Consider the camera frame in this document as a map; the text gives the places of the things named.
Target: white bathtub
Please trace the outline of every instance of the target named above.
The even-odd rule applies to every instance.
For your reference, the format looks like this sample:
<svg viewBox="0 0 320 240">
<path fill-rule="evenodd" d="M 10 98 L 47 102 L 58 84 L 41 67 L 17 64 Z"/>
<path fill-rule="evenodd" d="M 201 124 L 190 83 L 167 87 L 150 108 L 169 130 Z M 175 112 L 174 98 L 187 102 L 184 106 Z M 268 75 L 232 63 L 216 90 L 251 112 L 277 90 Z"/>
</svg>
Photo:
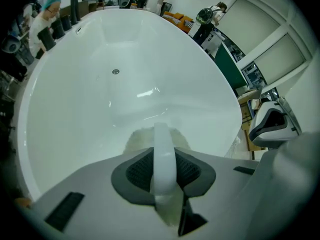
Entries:
<svg viewBox="0 0 320 240">
<path fill-rule="evenodd" d="M 89 14 L 44 54 L 22 98 L 18 155 L 31 197 L 121 155 L 133 131 L 155 122 L 224 156 L 242 117 L 216 64 L 173 24 L 141 10 Z"/>
</svg>

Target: backpack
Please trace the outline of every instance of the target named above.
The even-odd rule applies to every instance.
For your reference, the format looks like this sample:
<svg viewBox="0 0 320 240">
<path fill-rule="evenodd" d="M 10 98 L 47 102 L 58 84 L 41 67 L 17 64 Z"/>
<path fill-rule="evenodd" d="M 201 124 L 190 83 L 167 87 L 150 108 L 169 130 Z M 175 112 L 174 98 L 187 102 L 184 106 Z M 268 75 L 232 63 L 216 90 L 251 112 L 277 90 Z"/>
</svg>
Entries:
<svg viewBox="0 0 320 240">
<path fill-rule="evenodd" d="M 198 15 L 196 16 L 196 20 L 201 24 L 201 25 L 206 25 L 209 24 L 213 17 L 215 12 L 222 11 L 220 8 L 211 10 L 213 6 L 210 8 L 204 8 L 201 11 L 199 11 Z"/>
</svg>

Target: orange sofa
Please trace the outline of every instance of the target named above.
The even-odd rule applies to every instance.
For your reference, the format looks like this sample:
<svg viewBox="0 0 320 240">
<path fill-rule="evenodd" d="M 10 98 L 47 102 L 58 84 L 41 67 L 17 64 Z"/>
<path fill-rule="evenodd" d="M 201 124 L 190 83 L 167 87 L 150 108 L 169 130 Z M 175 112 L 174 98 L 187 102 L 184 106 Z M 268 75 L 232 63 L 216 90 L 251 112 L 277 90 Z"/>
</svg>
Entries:
<svg viewBox="0 0 320 240">
<path fill-rule="evenodd" d="M 167 20 L 168 22 L 171 22 L 173 25 L 177 26 L 179 29 L 181 29 L 186 34 L 189 33 L 191 28 L 188 26 L 185 26 L 185 21 L 192 22 L 193 21 L 192 18 L 189 18 L 188 16 L 185 16 L 185 15 L 178 13 L 178 12 L 173 14 L 168 11 L 165 11 L 162 17 L 165 20 Z"/>
</svg>

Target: glasses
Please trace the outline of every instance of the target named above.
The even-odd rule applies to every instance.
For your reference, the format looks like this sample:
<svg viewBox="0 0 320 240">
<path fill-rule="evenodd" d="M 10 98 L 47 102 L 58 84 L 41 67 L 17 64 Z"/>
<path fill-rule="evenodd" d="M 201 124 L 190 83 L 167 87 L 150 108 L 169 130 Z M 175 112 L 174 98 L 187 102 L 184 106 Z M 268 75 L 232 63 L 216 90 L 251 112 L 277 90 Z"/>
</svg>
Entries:
<svg viewBox="0 0 320 240">
<path fill-rule="evenodd" d="M 60 11 L 60 7 L 59 8 L 55 8 L 53 10 L 49 10 L 49 9 L 46 9 L 47 11 L 49 11 L 50 13 L 57 13 Z"/>
</svg>

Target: green panel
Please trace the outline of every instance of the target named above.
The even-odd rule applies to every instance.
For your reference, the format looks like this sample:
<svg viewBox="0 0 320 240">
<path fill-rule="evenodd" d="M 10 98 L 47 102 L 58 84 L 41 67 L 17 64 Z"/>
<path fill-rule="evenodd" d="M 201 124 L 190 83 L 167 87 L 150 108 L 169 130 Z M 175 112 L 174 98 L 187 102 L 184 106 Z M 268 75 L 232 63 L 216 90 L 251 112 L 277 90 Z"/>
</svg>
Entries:
<svg viewBox="0 0 320 240">
<path fill-rule="evenodd" d="M 247 85 L 237 65 L 222 44 L 216 52 L 214 62 L 233 90 Z"/>
</svg>

